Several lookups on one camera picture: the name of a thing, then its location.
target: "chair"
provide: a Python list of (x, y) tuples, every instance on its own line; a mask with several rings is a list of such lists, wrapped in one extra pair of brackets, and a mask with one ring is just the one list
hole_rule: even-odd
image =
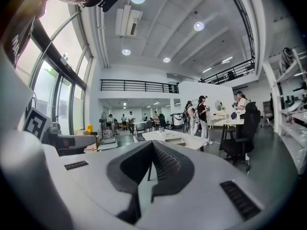
[(146, 129), (146, 132), (147, 132), (147, 129), (150, 129), (152, 131), (153, 123), (151, 121), (147, 121), (147, 123), (145, 124), (145, 129)]
[(254, 149), (254, 136), (260, 122), (260, 111), (258, 111), (255, 102), (248, 103), (245, 107), (244, 125), (241, 137), (237, 139), (226, 139), (222, 141), (222, 149), (230, 156), (227, 161), (233, 161), (235, 164), (238, 160), (250, 170), (250, 165), (245, 163), (245, 154)]
[(146, 129), (145, 129), (145, 124), (138, 124), (137, 126), (136, 126), (136, 132), (138, 132), (138, 131), (146, 131)]
[(166, 123), (165, 117), (164, 117), (163, 114), (160, 114), (160, 115), (159, 115), (159, 121), (160, 121), (160, 126), (161, 126), (162, 128), (166, 128), (166, 127), (169, 127), (169, 126), (170, 126), (170, 124), (167, 124), (167, 123)]

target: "ceiling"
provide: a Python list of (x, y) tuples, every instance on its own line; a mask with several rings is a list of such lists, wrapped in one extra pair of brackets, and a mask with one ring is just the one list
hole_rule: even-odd
[[(180, 74), (176, 69), (186, 69), (200, 78), (250, 59), (246, 30), (233, 0), (131, 2), (132, 10), (143, 12), (135, 37), (115, 34), (117, 8), (124, 8), (127, 2), (119, 0), (105, 13), (106, 50), (110, 65), (142, 62), (145, 67), (161, 68), (166, 65), (163, 59), (170, 57), (171, 62), (167, 63), (173, 66), (170, 73)], [(194, 30), (196, 22), (204, 23), (202, 31)], [(124, 48), (131, 50), (130, 56), (122, 55)], [(216, 62), (230, 56), (234, 57), (231, 63), (213, 67)], [(202, 74), (209, 67), (214, 71)]]
[[(113, 108), (124, 108), (124, 103), (127, 103), (126, 107), (129, 108), (147, 108), (152, 107), (165, 107), (170, 105), (169, 99), (104, 99)], [(175, 104), (180, 102), (180, 99), (174, 99)]]

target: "white pillar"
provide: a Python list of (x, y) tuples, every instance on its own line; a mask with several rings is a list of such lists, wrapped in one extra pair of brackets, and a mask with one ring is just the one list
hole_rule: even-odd
[(274, 105), (274, 132), (281, 135), (280, 126), (281, 126), (281, 121), (282, 121), (282, 115), (279, 112), (279, 110), (281, 110), (280, 97), (278, 97), (279, 90), (278, 90), (277, 84), (275, 84), (276, 78), (275, 78), (273, 69), (268, 60), (265, 60), (263, 62), (263, 69), (265, 71), (265, 74), (267, 75), (271, 93), (272, 93), (272, 99), (273, 99), (273, 105)]
[(173, 114), (174, 111), (175, 111), (174, 99), (172, 98), (172, 99), (170, 99), (169, 101), (170, 101), (170, 105), (171, 105), (171, 114)]

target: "black rubber slot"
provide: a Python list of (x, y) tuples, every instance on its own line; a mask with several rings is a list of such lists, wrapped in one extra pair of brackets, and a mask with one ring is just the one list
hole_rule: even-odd
[(158, 184), (152, 188), (152, 202), (155, 196), (179, 193), (194, 176), (194, 164), (187, 156), (156, 140), (153, 147)]
[(221, 183), (220, 185), (244, 220), (248, 220), (256, 214), (260, 213), (261, 210), (237, 186), (237, 184), (228, 181)]
[(67, 164), (67, 165), (65, 165), (65, 168), (66, 168), (66, 170), (69, 171), (69, 170), (72, 170), (72, 169), (83, 167), (85, 165), (88, 165), (88, 163), (86, 161), (81, 161), (81, 162), (77, 162), (77, 163)]

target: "white pants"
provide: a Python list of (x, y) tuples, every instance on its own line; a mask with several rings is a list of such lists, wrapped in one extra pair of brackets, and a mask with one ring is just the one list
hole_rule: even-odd
[(208, 139), (207, 143), (210, 142), (210, 133), (209, 133), (209, 128), (208, 128), (208, 123), (205, 121), (200, 120), (201, 122), (201, 138), (206, 138)]
[(195, 118), (190, 118), (190, 129), (191, 129), (191, 135), (194, 136), (197, 133), (198, 130), (198, 122), (195, 121)]

